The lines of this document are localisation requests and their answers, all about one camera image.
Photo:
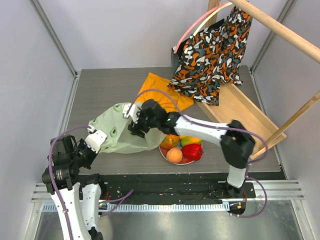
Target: wall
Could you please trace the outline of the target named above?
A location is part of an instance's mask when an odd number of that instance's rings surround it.
[[[27,0],[0,8],[0,233],[22,238],[73,77]]]
[[[319,1],[296,1],[284,21],[284,25],[320,47]],[[276,124],[282,125],[305,102],[320,89],[319,64],[276,37],[256,71],[262,100],[267,115]],[[285,133],[287,138],[279,145],[279,152],[286,174],[298,179],[311,219],[320,236],[320,211],[314,206],[319,203],[320,193],[320,148],[319,127],[320,102],[303,115]]]
[[[169,67],[171,48],[208,8],[208,0],[39,1],[78,70]],[[286,0],[250,2],[276,18]],[[244,65],[253,64],[268,33],[253,21]]]

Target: green bag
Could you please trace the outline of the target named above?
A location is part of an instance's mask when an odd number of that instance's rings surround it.
[[[89,122],[89,125],[107,134],[107,139],[100,148],[101,153],[132,154],[149,151],[157,148],[165,139],[166,135],[157,128],[150,129],[144,138],[132,135],[128,130],[132,119],[123,116],[124,106],[128,103],[115,104]],[[142,103],[137,102],[135,105],[141,107]]]

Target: wooden frame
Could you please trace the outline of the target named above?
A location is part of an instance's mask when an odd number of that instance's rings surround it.
[[[285,39],[288,43],[308,55],[310,58],[320,63],[320,49],[288,29],[260,9],[253,6],[246,0],[229,0],[234,5],[241,8],[254,19],[265,25],[275,34]],[[209,0],[208,9],[214,8],[219,4],[219,0]],[[208,25],[215,22],[215,19],[208,21]],[[200,108],[212,121],[228,123],[232,119],[242,122],[242,124],[251,132],[255,132],[267,139],[269,148],[281,142],[286,135],[287,130],[298,118],[313,107],[320,100],[320,91],[318,91],[309,101],[307,101],[292,117],[289,118],[281,127],[277,127],[253,102],[251,102],[234,84],[222,84],[220,97],[220,106],[212,106],[206,103],[197,102]],[[255,153],[252,158],[255,159],[265,151],[265,147],[260,141],[257,141]]]

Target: orange cloth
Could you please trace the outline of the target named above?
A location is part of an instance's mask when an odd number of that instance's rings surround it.
[[[159,89],[169,94],[173,100],[177,103],[181,110],[185,110],[194,104],[194,100],[191,97],[180,94],[179,92],[173,91],[167,87],[170,81],[159,77],[151,72],[149,72],[148,77],[145,79],[139,93],[147,89]],[[163,107],[166,112],[177,112],[175,105],[171,102],[169,98],[163,95],[161,92],[157,91],[147,91],[137,98],[136,102],[142,102],[153,99],[157,101],[161,107]]]

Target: orange and black camouflage pattern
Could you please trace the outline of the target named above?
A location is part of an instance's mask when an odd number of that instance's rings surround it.
[[[243,83],[239,67],[251,23],[252,17],[235,6],[218,28],[210,26],[190,36],[182,46],[168,87],[198,102],[218,106],[221,83]]]

